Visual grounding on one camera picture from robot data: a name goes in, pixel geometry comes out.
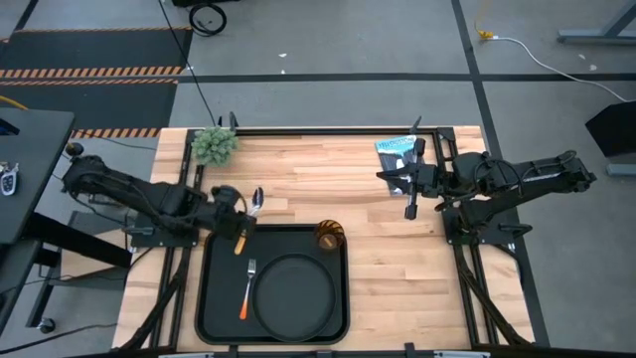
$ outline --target black tray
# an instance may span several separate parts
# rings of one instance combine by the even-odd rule
[[[236,241],[211,236],[204,249],[195,328],[209,344],[334,344],[349,329],[349,271],[347,243],[325,252],[314,239],[315,225],[258,225],[247,239],[243,253],[234,254]],[[300,343],[286,343],[269,335],[253,314],[253,290],[249,293],[247,320],[239,313],[247,284],[247,261],[256,259],[256,276],[274,259],[302,254],[322,263],[336,285],[336,306],[325,328]]]

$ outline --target fork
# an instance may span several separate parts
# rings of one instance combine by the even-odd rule
[[[245,298],[242,300],[242,308],[240,309],[240,315],[238,318],[241,320],[247,319],[247,298],[249,297],[249,286],[251,285],[251,279],[256,274],[256,260],[249,259],[247,264],[247,288],[245,289]]]

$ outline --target black desk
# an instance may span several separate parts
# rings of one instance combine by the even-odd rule
[[[34,212],[69,140],[75,116],[70,112],[0,108],[0,118],[20,129],[18,135],[0,136],[0,161],[8,161],[11,167],[20,164],[16,193],[0,195],[1,334],[32,265],[55,267],[60,261],[60,253],[44,249],[42,243],[123,268],[130,266],[131,254]],[[52,289],[45,282],[27,326],[40,321]]]

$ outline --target wheel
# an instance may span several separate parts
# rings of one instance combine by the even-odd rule
[[[202,9],[212,9],[214,12],[216,12],[218,15],[221,16],[221,19],[217,21],[209,20],[207,23],[204,23],[200,19],[195,19],[195,15],[198,12],[200,12]],[[200,15],[209,14],[209,13],[210,11],[203,11],[202,13],[200,13]],[[210,29],[208,28],[208,26],[211,24],[218,25],[218,26],[216,29]],[[220,8],[219,6],[211,2],[195,5],[190,10],[190,26],[192,26],[192,28],[195,29],[198,35],[205,36],[205,37],[217,35],[221,33],[221,31],[226,27],[227,24],[228,24],[228,16],[226,16],[226,12],[223,11],[222,8]]]
[[[38,329],[44,334],[49,334],[56,329],[56,322],[51,318],[42,318],[38,324]]]

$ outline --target yellow plug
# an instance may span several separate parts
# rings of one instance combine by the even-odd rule
[[[495,36],[495,33],[492,32],[492,31],[477,30],[477,32],[479,33],[479,37],[482,40],[489,40],[489,39],[492,39]]]

